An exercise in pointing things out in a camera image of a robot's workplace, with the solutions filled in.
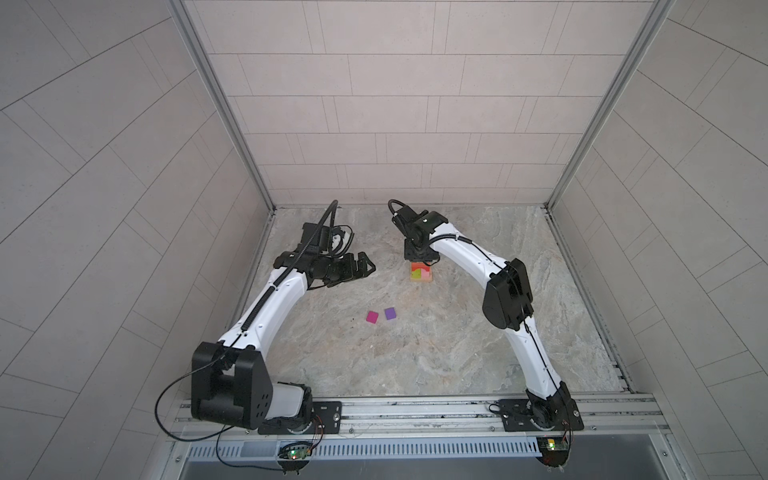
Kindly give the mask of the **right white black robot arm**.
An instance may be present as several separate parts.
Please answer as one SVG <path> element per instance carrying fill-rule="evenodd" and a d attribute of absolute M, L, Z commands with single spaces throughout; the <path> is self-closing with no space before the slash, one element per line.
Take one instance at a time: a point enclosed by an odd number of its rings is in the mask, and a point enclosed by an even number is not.
<path fill-rule="evenodd" d="M 487 251 L 450 222 L 418 219 L 400 230 L 408 261 L 432 264 L 447 257 L 484 288 L 482 313 L 505 334 L 524 375 L 527 403 L 517 417 L 543 431 L 582 430 L 576 402 L 538 334 L 525 264 Z"/>

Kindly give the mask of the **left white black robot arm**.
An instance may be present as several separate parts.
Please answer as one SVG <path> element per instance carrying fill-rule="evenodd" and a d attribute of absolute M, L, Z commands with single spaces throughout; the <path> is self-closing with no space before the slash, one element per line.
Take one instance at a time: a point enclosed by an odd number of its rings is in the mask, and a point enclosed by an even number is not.
<path fill-rule="evenodd" d="M 284 252 L 260 296 L 218 341 L 192 356 L 192 417 L 247 430 L 299 431 L 312 423 L 311 388 L 273 382 L 266 357 L 295 304 L 317 280 L 325 288 L 370 276 L 375 264 L 363 252 L 340 257 Z"/>

